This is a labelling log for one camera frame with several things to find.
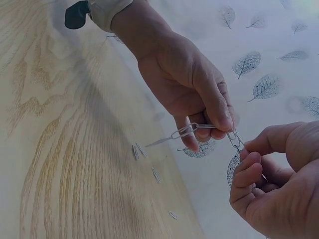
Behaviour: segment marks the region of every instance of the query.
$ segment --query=black object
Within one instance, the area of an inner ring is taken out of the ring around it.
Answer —
[[[90,13],[88,1],[78,1],[65,11],[64,25],[69,29],[83,27],[87,13]]]

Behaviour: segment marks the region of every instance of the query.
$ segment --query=left hand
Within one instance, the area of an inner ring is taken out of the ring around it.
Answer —
[[[195,131],[199,141],[221,139],[233,128],[234,110],[224,77],[188,39],[172,31],[145,0],[134,0],[115,15],[112,30],[135,55],[140,73],[177,128],[190,122],[212,123],[217,129]],[[184,144],[198,151],[191,135]]]
[[[138,59],[142,77],[159,102],[171,113],[177,128],[190,122],[210,123],[217,129],[198,129],[195,137],[221,139],[233,127],[234,109],[224,77],[188,39],[174,33],[161,39],[159,47]],[[182,138],[198,150],[193,136]]]

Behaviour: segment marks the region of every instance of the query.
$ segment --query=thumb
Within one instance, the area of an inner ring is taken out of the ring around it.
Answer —
[[[211,64],[209,69],[209,72],[207,70],[205,72],[204,69],[198,69],[198,84],[195,85],[195,88],[205,104],[210,121],[219,130],[230,131],[234,127],[232,119],[234,111],[230,103],[225,80],[213,64]]]

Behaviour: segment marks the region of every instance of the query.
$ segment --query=right hand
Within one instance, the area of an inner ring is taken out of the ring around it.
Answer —
[[[273,152],[286,153],[291,168],[267,156]],[[268,127],[245,144],[241,159],[230,193],[233,209],[271,239],[318,239],[319,121]]]

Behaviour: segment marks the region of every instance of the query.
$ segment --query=fingernail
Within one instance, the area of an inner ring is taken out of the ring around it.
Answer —
[[[233,127],[233,120],[231,118],[223,118],[219,123],[223,128],[226,129]]]
[[[202,134],[198,133],[198,137],[200,138],[207,138],[208,136],[209,136],[209,133],[202,133]]]

